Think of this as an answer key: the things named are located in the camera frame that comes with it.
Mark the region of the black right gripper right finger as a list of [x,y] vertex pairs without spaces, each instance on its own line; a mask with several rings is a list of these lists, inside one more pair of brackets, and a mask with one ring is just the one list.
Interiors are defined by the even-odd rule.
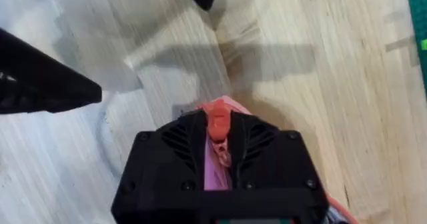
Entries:
[[233,189],[275,202],[328,202],[299,132],[236,112],[231,113],[230,121]]

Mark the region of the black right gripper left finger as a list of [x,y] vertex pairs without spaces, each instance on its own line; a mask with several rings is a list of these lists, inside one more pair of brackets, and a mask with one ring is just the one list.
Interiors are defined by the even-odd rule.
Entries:
[[202,191],[207,117],[190,111],[133,142],[114,201],[137,201],[152,193]]

